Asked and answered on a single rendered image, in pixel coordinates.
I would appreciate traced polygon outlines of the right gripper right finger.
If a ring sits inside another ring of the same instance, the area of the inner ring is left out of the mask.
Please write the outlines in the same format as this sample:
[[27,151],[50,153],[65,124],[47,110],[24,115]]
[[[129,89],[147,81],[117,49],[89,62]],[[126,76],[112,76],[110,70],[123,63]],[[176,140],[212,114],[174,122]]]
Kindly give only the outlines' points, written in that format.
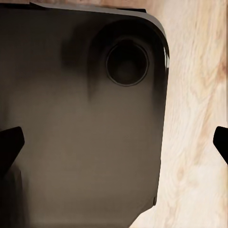
[[228,128],[218,126],[215,131],[213,143],[228,164]]

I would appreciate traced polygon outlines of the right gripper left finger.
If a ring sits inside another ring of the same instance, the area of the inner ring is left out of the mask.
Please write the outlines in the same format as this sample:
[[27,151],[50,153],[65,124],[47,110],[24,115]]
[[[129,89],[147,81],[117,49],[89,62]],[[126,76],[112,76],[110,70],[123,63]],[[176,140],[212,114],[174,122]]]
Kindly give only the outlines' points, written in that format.
[[0,183],[25,144],[20,126],[0,132]]

